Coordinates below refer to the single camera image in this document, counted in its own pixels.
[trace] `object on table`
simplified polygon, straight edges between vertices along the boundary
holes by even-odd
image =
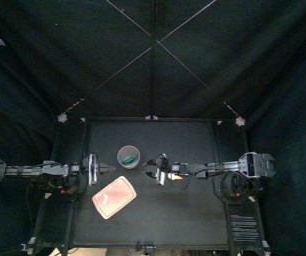
[[[119,177],[92,198],[104,219],[110,219],[136,198],[136,191],[124,176]]]

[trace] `black backdrop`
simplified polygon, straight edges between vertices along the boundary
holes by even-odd
[[[227,102],[278,160],[269,240],[306,255],[305,0],[0,1],[0,38],[0,158],[47,159],[80,99],[79,117],[234,118]],[[4,247],[23,240],[1,234]]]

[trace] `wire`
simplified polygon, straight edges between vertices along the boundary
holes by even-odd
[[[79,251],[80,248],[76,248],[74,252],[70,252],[68,254],[74,254]]]
[[[75,250],[74,252],[68,252],[68,255],[76,253],[76,251],[78,251],[79,249],[80,249],[80,248],[76,248],[76,250]]]
[[[186,186],[180,189],[180,188],[175,188],[175,186],[174,186],[174,180],[171,180],[171,187],[174,188],[174,190],[176,190],[176,191],[184,191],[184,190],[187,190],[188,189],[188,187],[190,187],[190,181],[191,181],[191,179],[193,179],[193,175],[191,176],[188,176],[188,181],[187,181],[187,184],[186,184]]]

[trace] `metal bar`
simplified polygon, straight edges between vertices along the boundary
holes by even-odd
[[[139,25],[139,23],[124,13],[124,10],[120,9],[110,0],[107,0],[107,2],[114,6],[114,8],[127,17],[127,19],[140,28],[140,30],[143,30],[146,32],[146,34],[148,36],[151,36],[151,34],[147,32],[147,30]]]
[[[151,84],[150,84],[150,116],[155,114],[155,83],[156,83],[156,27],[158,27],[158,0],[151,0],[151,23],[152,23],[152,54],[151,54]]]
[[[152,122],[152,120],[147,119],[146,117],[112,117],[112,116],[87,116],[87,120],[90,121],[111,121],[111,122]],[[168,118],[168,117],[159,117],[158,122],[211,122],[211,121],[222,121],[222,122],[233,122],[235,123],[235,119],[210,119],[210,118]]]
[[[72,227],[74,227],[76,204],[78,204],[76,200],[71,202],[71,209],[70,209],[70,213],[68,213],[68,223],[67,223],[67,231],[66,231],[66,237],[64,237],[62,256],[68,256],[68,251],[71,249],[70,247],[71,247],[71,240],[72,240]]]
[[[199,14],[217,2],[218,0],[211,1],[202,9],[198,11],[162,39],[163,42],[193,19],[195,19]]]
[[[96,88],[95,90],[99,90],[104,84],[111,81],[135,62],[136,60],[146,55],[146,53],[152,49],[152,47],[150,47]]]

